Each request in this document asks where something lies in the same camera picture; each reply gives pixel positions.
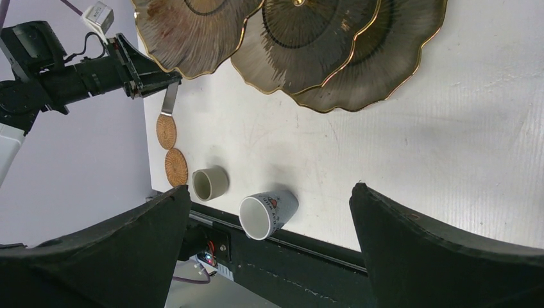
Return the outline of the pink handled metal tongs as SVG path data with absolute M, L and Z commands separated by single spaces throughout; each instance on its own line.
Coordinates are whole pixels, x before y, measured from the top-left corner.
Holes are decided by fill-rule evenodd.
M 176 96 L 178 93 L 180 82 L 171 83 L 166 88 L 166 93 L 162 103 L 161 114 L 165 116 L 172 116 L 173 109 L 176 103 Z

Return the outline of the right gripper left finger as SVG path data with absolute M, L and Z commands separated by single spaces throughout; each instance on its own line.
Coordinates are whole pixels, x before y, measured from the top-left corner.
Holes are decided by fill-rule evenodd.
M 165 306 L 190 209 L 181 185 L 75 233 L 1 248 L 1 306 Z

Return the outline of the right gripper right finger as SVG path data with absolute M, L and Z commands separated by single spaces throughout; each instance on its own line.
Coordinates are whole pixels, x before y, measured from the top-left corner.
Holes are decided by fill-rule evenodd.
M 349 201 L 379 307 L 542 307 L 543 250 L 467 232 L 358 183 Z

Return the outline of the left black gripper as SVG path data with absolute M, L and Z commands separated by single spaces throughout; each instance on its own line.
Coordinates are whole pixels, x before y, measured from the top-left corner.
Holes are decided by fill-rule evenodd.
M 181 84 L 176 71 L 163 71 L 154 60 L 144 56 L 117 34 L 105 44 L 106 56 L 85 57 L 79 63 L 40 74 L 40 83 L 59 107 L 103 95 L 117 89 L 132 99 L 146 98 L 167 89 L 170 84 Z

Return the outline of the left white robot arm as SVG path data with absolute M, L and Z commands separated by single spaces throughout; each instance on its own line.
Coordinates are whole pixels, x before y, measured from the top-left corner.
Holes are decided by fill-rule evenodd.
M 70 64 L 73 57 L 46 21 L 1 30 L 1 51 L 14 75 L 1 82 L 2 180 L 40 112 L 67 115 L 69 104 L 92 96 L 123 89 L 129 98 L 145 98 L 181 83 L 180 73 L 163 71 L 121 33 L 102 48 L 99 57 Z

